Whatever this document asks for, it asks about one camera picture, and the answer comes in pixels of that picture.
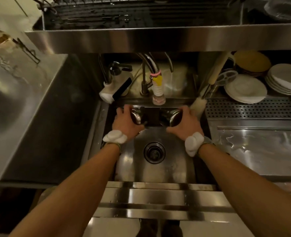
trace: stacked plates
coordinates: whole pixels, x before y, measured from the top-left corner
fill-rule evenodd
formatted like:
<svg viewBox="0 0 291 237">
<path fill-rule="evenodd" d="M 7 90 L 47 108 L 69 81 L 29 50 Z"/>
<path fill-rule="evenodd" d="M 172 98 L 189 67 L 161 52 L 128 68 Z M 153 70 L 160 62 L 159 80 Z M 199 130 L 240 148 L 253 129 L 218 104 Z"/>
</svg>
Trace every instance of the stacked plates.
<svg viewBox="0 0 291 237">
<path fill-rule="evenodd" d="M 291 95 L 291 65 L 277 64 L 269 71 L 265 80 L 273 90 L 284 94 Z"/>
<path fill-rule="evenodd" d="M 250 76 L 261 76 L 271 67 L 269 58 L 258 51 L 237 51 L 234 58 L 239 72 Z"/>
<path fill-rule="evenodd" d="M 246 104 L 258 103 L 267 95 L 267 89 L 260 80 L 244 74 L 239 74 L 224 89 L 232 99 Z"/>
</svg>

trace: yellow clip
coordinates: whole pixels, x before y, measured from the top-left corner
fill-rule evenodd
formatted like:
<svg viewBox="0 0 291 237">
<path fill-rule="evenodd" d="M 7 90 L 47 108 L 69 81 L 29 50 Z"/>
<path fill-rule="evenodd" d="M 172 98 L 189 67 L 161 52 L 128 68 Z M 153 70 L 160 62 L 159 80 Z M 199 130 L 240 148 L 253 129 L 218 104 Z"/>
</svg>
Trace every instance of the yellow clip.
<svg viewBox="0 0 291 237">
<path fill-rule="evenodd" d="M 163 77 L 161 75 L 158 75 L 157 77 L 153 77 L 152 79 L 158 86 L 162 85 Z"/>
</svg>

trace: forearm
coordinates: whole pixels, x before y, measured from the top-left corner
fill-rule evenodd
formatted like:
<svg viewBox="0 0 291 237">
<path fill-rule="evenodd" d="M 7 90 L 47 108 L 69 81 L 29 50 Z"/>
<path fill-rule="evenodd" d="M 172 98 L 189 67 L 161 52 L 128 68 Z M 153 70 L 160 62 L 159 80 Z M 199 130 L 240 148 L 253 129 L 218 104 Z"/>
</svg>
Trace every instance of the forearm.
<svg viewBox="0 0 291 237">
<path fill-rule="evenodd" d="M 106 145 L 28 214 L 10 237 L 81 236 L 103 196 L 119 152 L 116 144 Z"/>
<path fill-rule="evenodd" d="M 291 195 L 213 145 L 199 156 L 255 236 L 291 236 Z"/>
</svg>

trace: hand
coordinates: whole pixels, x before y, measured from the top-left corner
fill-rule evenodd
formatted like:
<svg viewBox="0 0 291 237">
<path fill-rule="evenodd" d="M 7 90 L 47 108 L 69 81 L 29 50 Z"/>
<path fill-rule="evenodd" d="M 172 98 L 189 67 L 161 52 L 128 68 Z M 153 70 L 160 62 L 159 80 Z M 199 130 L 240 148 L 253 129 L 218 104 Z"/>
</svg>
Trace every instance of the hand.
<svg viewBox="0 0 291 237">
<path fill-rule="evenodd" d="M 127 141 L 133 139 L 140 131 L 144 130 L 144 125 L 133 123 L 130 109 L 132 109 L 131 105 L 125 105 L 124 110 L 117 108 L 117 115 L 113 123 L 113 130 L 119 130 L 125 134 L 128 137 Z"/>
<path fill-rule="evenodd" d="M 178 136 L 183 141 L 186 140 L 187 137 L 193 135 L 195 132 L 199 132 L 204 136 L 200 122 L 195 115 L 190 113 L 189 107 L 185 105 L 179 109 L 183 110 L 183 117 L 181 122 L 175 127 L 167 127 L 166 131 Z"/>
</svg>

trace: floor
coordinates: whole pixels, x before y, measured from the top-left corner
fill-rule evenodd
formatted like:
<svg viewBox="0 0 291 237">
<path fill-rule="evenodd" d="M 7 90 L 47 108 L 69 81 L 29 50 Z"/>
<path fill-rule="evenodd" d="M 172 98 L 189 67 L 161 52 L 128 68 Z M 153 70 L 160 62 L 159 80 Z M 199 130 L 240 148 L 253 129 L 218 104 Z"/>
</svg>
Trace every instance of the floor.
<svg viewBox="0 0 291 237">
<path fill-rule="evenodd" d="M 83 237 L 135 237 L 139 227 L 139 219 L 92 218 Z M 180 227 L 184 237 L 254 237 L 243 224 L 181 221 Z"/>
</svg>

